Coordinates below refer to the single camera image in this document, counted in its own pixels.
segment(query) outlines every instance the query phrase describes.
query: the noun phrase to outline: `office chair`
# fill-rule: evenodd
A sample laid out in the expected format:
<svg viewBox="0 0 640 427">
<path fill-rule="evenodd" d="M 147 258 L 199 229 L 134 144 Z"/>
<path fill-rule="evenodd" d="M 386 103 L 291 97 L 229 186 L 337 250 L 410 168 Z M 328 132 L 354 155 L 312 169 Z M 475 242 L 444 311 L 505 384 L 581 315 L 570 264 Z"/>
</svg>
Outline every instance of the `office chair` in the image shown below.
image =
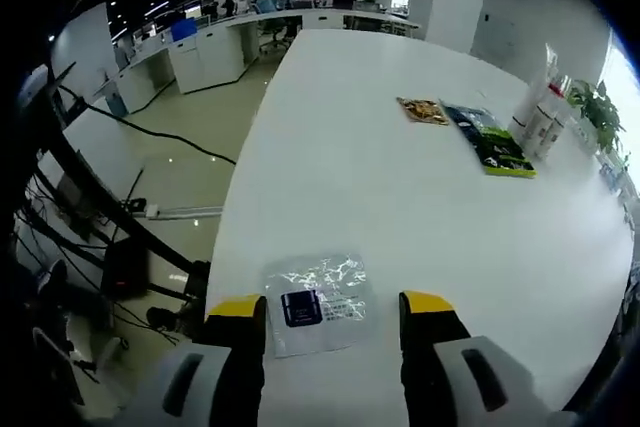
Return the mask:
<svg viewBox="0 0 640 427">
<path fill-rule="evenodd" d="M 253 7 L 258 14 L 264 13 L 260 12 L 260 9 L 257 5 L 254 5 Z M 286 28 L 287 22 L 285 19 L 264 20 L 262 26 L 262 34 L 271 35 L 271 40 L 260 45 L 260 53 L 264 54 L 269 49 L 269 47 L 273 47 L 273 50 L 276 50 L 278 47 L 284 47 L 284 49 L 287 50 L 291 46 L 291 42 L 286 38 L 278 39 L 278 34 L 283 32 Z"/>
</svg>

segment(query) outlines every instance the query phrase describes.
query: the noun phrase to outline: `ceiling light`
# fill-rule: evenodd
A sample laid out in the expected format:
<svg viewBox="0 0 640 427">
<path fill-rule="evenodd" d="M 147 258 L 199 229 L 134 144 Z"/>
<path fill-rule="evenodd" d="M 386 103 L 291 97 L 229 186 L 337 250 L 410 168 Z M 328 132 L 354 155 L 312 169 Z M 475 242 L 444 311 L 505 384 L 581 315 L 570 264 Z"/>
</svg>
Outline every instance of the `ceiling light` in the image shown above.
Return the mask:
<svg viewBox="0 0 640 427">
<path fill-rule="evenodd" d="M 127 31 L 127 28 L 125 27 L 124 29 L 122 29 L 120 32 L 118 32 L 116 35 L 114 35 L 113 37 L 111 37 L 111 42 L 115 42 L 116 39 L 118 37 L 120 37 L 122 34 L 124 34 Z"/>
<path fill-rule="evenodd" d="M 153 8 L 153 9 L 151 9 L 149 12 L 147 12 L 146 14 L 144 14 L 144 15 L 145 15 L 145 17 L 146 17 L 147 15 L 151 15 L 151 14 L 153 14 L 156 10 L 161 9 L 162 7 L 164 7 L 165 5 L 167 5 L 168 3 L 169 3 L 169 1 L 167 0 L 166 2 L 161 3 L 159 6 L 154 7 L 154 8 Z"/>
</svg>

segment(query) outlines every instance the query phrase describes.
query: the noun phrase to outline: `floor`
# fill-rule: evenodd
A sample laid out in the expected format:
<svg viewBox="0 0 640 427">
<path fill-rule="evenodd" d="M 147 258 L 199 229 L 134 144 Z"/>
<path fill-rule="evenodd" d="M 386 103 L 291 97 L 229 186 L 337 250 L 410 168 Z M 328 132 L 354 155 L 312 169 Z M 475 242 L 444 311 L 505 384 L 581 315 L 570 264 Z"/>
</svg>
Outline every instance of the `floor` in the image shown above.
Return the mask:
<svg viewBox="0 0 640 427">
<path fill-rule="evenodd" d="M 127 120 L 150 130 L 186 137 L 207 150 L 236 160 L 281 57 L 260 58 L 236 83 L 188 95 L 181 95 L 177 84 L 173 83 L 146 109 Z M 180 142 L 125 129 L 133 151 L 144 164 L 133 191 L 134 198 L 144 197 L 161 208 L 224 204 L 233 174 L 232 165 L 220 159 L 213 160 Z M 199 219 L 197 222 L 141 222 L 189 260 L 211 260 L 219 218 Z M 154 254 L 150 274 L 151 281 L 156 284 L 181 292 L 184 290 L 186 274 Z M 150 292 L 144 298 L 123 302 L 123 305 L 146 319 L 149 307 L 177 311 L 182 302 Z M 136 321 L 118 307 L 116 313 Z M 112 416 L 117 412 L 118 403 L 126 402 L 140 379 L 172 348 L 157 332 L 120 320 L 115 322 L 115 335 L 126 338 L 129 349 L 121 351 L 108 365 L 107 382 L 96 385 L 87 377 L 76 375 L 87 402 L 84 414 L 88 418 Z M 175 337 L 184 339 L 179 334 Z"/>
</svg>

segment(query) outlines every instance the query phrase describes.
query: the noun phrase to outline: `plastic bag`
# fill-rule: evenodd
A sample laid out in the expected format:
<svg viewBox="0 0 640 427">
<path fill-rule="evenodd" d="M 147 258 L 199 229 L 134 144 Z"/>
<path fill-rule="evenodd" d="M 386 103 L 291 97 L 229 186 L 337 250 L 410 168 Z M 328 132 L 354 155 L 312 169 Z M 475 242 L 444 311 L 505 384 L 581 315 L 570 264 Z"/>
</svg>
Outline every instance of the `plastic bag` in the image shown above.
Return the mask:
<svg viewBox="0 0 640 427">
<path fill-rule="evenodd" d="M 264 272 L 276 357 L 343 349 L 371 331 L 373 294 L 360 256 L 292 257 Z"/>
</svg>

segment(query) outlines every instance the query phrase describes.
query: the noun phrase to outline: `potted plant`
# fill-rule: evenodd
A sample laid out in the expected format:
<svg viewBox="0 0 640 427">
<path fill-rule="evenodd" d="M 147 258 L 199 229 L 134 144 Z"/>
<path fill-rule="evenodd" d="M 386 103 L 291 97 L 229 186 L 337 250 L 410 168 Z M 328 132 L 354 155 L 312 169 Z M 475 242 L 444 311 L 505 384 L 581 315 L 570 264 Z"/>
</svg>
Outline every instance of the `potted plant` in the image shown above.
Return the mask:
<svg viewBox="0 0 640 427">
<path fill-rule="evenodd" d="M 574 81 L 567 101 L 572 107 L 580 109 L 581 118 L 593 125 L 596 141 L 602 152 L 610 153 L 614 148 L 620 150 L 618 132 L 624 129 L 620 125 L 618 109 L 607 95 L 604 82 L 595 87 L 583 80 Z"/>
</svg>

